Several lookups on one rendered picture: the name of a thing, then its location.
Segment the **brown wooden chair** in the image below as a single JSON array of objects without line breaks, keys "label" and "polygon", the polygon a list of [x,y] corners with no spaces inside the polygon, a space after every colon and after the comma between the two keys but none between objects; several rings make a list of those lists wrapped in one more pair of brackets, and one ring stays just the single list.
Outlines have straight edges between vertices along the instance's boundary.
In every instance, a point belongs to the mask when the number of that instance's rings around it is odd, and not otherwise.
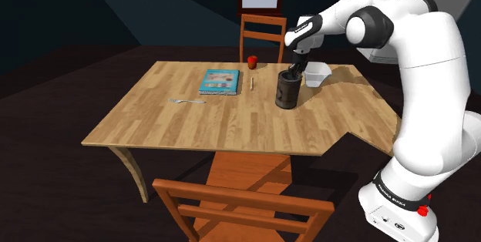
[{"label": "brown wooden chair", "polygon": [[217,152],[205,184],[156,179],[153,188],[189,242],[281,242],[278,231],[312,242],[335,206],[284,196],[286,155]]},{"label": "brown wooden chair", "polygon": [[[248,31],[245,29],[246,22],[280,26],[281,33],[273,34],[273,33],[266,33],[266,32]],[[287,24],[287,19],[283,17],[242,14],[241,22],[240,22],[239,62],[244,61],[244,57],[243,57],[244,38],[249,38],[249,39],[259,39],[259,40],[270,41],[270,42],[279,42],[280,46],[279,46],[279,54],[278,54],[277,62],[282,63],[282,59],[284,55],[284,36],[286,33],[286,24]]]}]

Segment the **dark cylindrical can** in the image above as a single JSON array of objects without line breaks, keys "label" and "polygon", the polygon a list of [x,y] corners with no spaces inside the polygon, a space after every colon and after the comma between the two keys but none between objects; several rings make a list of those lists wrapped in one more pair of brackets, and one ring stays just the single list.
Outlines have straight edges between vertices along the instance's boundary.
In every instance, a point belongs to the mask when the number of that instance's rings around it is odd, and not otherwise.
[{"label": "dark cylindrical can", "polygon": [[278,73],[275,103],[282,109],[293,109],[297,105],[302,76],[292,75],[288,70]]}]

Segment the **light wooden table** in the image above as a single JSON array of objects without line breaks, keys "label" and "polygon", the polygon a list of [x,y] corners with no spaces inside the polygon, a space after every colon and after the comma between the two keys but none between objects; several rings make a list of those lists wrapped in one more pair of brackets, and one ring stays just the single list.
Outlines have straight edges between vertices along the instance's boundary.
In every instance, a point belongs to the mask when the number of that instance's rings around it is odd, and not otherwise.
[{"label": "light wooden table", "polygon": [[[208,69],[238,69],[237,95],[200,95]],[[148,194],[133,148],[321,155],[351,133],[391,153],[401,120],[354,66],[333,65],[319,87],[302,86],[293,109],[274,101],[284,69],[283,63],[251,70],[240,62],[155,62],[83,144],[111,149],[143,199]]]}]

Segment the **teal book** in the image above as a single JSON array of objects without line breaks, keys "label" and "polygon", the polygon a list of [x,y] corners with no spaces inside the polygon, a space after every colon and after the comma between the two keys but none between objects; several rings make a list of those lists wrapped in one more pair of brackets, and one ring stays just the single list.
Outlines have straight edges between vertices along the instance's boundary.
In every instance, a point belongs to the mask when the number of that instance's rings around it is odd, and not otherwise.
[{"label": "teal book", "polygon": [[208,69],[199,88],[200,95],[237,95],[238,69]]}]

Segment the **white square bowl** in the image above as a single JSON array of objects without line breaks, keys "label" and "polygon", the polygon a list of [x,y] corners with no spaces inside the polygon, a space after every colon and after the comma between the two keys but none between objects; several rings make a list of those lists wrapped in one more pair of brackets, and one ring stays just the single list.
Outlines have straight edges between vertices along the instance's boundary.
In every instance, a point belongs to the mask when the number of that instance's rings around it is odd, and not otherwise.
[{"label": "white square bowl", "polygon": [[332,71],[324,62],[308,62],[303,74],[306,86],[317,88],[332,74]]}]

